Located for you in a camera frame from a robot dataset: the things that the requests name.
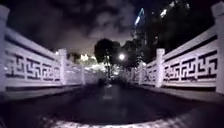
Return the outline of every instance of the road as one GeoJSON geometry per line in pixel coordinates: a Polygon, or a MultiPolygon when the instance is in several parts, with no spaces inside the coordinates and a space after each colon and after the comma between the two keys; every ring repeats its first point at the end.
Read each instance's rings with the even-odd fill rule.
{"type": "Polygon", "coordinates": [[[100,126],[157,122],[158,127],[163,121],[166,128],[223,128],[223,108],[130,85],[110,84],[1,104],[0,116],[7,128],[50,128],[58,121],[100,126]]]}

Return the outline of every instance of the white railing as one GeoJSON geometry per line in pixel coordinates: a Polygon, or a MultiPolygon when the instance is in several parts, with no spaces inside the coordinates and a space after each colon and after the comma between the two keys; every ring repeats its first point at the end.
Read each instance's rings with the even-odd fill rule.
{"type": "Polygon", "coordinates": [[[97,82],[100,75],[67,60],[7,28],[9,10],[0,6],[0,91],[7,87],[49,87],[97,82]]]}
{"type": "Polygon", "coordinates": [[[156,84],[156,61],[152,61],[142,69],[142,83],[148,85],[156,84]]]}
{"type": "Polygon", "coordinates": [[[215,25],[175,50],[140,65],[139,84],[178,87],[216,87],[224,93],[224,3],[212,6],[215,25]]]}
{"type": "Polygon", "coordinates": [[[59,56],[6,29],[5,33],[6,86],[60,85],[59,56]]]}
{"type": "Polygon", "coordinates": [[[215,87],[218,44],[215,27],[164,55],[165,86],[215,87]]]}

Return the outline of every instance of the light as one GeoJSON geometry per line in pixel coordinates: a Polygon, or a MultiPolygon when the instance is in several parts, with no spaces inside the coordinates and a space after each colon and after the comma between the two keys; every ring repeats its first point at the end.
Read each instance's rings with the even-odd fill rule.
{"type": "Polygon", "coordinates": [[[167,9],[164,9],[160,14],[161,18],[163,18],[166,15],[166,13],[167,13],[167,9]]]}
{"type": "Polygon", "coordinates": [[[125,59],[125,55],[123,53],[119,54],[118,56],[119,60],[124,60],[125,59]]]}
{"type": "Polygon", "coordinates": [[[89,57],[85,54],[85,55],[81,55],[81,60],[82,61],[87,61],[89,59],[89,57]]]}
{"type": "Polygon", "coordinates": [[[169,5],[171,8],[172,7],[174,7],[175,6],[175,2],[174,1],[172,1],[171,3],[170,3],[170,5],[169,5]]]}
{"type": "Polygon", "coordinates": [[[55,55],[59,55],[59,52],[58,52],[58,51],[56,51],[56,52],[55,52],[55,55]]]}
{"type": "Polygon", "coordinates": [[[96,57],[95,57],[95,56],[91,56],[91,59],[94,59],[94,60],[96,60],[96,57]]]}
{"type": "Polygon", "coordinates": [[[118,71],[114,71],[113,74],[117,76],[119,74],[119,72],[118,71]]]}
{"type": "Polygon", "coordinates": [[[135,21],[135,26],[139,23],[139,21],[140,21],[140,17],[138,16],[136,21],[135,21]]]}
{"type": "Polygon", "coordinates": [[[146,66],[147,64],[146,64],[145,62],[142,62],[142,65],[143,65],[143,66],[146,66]]]}

